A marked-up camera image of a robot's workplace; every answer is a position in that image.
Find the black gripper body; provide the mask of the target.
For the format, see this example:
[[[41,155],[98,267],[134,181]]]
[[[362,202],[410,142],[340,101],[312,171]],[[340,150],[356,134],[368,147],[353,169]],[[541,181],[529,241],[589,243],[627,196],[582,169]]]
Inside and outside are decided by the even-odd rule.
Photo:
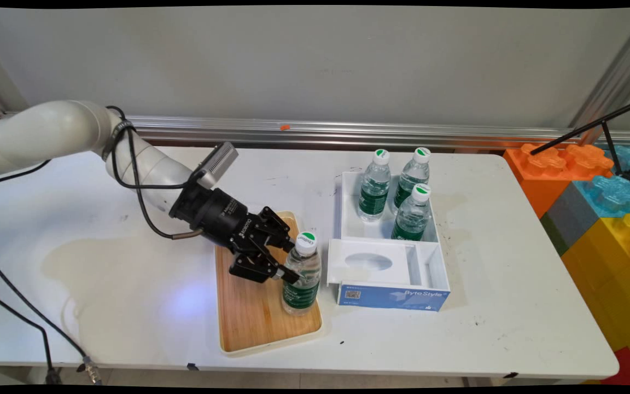
[[[168,214],[187,222],[191,230],[202,229],[203,237],[234,254],[260,254],[250,242],[250,234],[255,223],[263,222],[261,212],[250,211],[221,189],[191,184],[180,192]]]

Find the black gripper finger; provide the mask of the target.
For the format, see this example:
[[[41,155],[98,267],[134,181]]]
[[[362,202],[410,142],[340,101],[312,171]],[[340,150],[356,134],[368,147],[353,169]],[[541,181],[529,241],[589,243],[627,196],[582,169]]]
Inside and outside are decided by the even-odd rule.
[[[281,279],[289,284],[295,284],[301,279],[300,274],[278,262],[265,246],[240,248],[238,244],[232,244],[230,252],[234,254],[234,261],[229,267],[229,273],[242,279],[257,283]]]
[[[268,206],[259,212],[258,219],[258,232],[264,237],[264,245],[284,252],[290,252],[295,247],[295,241],[289,235],[290,226]]]

